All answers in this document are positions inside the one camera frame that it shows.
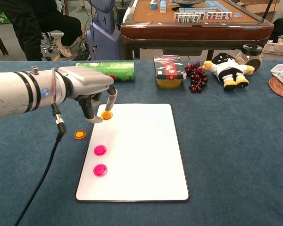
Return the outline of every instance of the person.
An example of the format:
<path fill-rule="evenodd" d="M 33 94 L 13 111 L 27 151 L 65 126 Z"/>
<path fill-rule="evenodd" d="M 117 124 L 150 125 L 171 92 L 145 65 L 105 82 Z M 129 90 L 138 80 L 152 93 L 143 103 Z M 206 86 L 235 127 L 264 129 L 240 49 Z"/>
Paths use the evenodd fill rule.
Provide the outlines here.
<path fill-rule="evenodd" d="M 71 57 L 70 46 L 77 37 L 85 39 L 85 28 L 74 17 L 61 14 L 55 0 L 0 0 L 0 8 L 13 25 L 21 49 L 28 61 L 41 61 L 41 32 L 59 30 L 56 39 L 61 54 Z"/>

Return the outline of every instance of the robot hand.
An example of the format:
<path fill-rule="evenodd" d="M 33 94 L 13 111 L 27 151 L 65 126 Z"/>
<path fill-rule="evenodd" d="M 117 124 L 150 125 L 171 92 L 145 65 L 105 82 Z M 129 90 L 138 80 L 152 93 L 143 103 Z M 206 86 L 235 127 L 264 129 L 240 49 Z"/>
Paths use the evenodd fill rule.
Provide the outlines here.
<path fill-rule="evenodd" d="M 109 93 L 106 111 L 111 111 L 117 90 L 114 80 L 86 67 L 61 67 L 58 70 L 0 73 L 0 118 L 26 113 L 41 107 L 57 105 L 67 97 L 77 100 L 85 118 L 91 123 L 102 122 L 94 115 L 92 104 L 98 105 L 103 91 Z"/>

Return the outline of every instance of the black band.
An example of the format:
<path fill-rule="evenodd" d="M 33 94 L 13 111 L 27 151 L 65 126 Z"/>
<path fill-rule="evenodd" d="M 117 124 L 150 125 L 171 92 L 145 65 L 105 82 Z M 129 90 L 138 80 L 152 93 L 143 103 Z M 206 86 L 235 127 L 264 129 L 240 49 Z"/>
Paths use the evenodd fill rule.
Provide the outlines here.
<path fill-rule="evenodd" d="M 33 105 L 33 91 L 32 91 L 32 88 L 30 87 L 30 84 L 28 83 L 27 79 L 24 77 L 24 75 L 22 75 L 19 72 L 14 72 L 14 73 L 17 74 L 23 80 L 23 82 L 24 82 L 24 84 L 26 85 L 26 88 L 27 88 L 29 102 L 28 102 L 27 110 L 25 111 L 25 113 L 26 113 L 26 112 L 30 111 L 30 109 L 32 108 L 32 105 Z"/>
<path fill-rule="evenodd" d="M 40 101 L 41 101 L 40 87 L 39 87 L 39 84 L 37 83 L 37 80 L 29 72 L 23 72 L 23 73 L 27 74 L 29 76 L 29 78 L 33 81 L 34 87 L 36 88 L 36 91 L 37 91 L 37 103 L 36 103 L 36 106 L 34 107 L 34 109 L 32 109 L 32 111 L 34 111 L 40 105 Z"/>

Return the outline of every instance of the yellow disc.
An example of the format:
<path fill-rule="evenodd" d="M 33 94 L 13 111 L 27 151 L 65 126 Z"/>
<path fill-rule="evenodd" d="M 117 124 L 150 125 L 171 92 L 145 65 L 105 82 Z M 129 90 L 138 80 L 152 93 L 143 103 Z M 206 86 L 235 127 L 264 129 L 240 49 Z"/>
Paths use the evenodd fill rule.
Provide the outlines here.
<path fill-rule="evenodd" d="M 84 139 L 85 137 L 86 137 L 86 132 L 84 130 L 78 130 L 77 132 L 75 132 L 75 139 L 81 140 Z"/>
<path fill-rule="evenodd" d="M 100 116 L 103 120 L 109 120 L 112 118 L 113 113 L 111 111 L 103 111 L 102 114 L 100 114 Z"/>

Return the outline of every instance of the yellow bowl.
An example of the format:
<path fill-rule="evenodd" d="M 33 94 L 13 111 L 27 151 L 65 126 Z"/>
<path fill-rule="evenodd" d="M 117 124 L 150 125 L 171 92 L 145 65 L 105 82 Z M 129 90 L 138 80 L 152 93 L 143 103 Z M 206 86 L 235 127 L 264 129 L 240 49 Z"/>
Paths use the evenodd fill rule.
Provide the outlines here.
<path fill-rule="evenodd" d="M 159 87 L 165 89 L 175 89 L 180 87 L 181 79 L 156 79 L 156 83 Z"/>

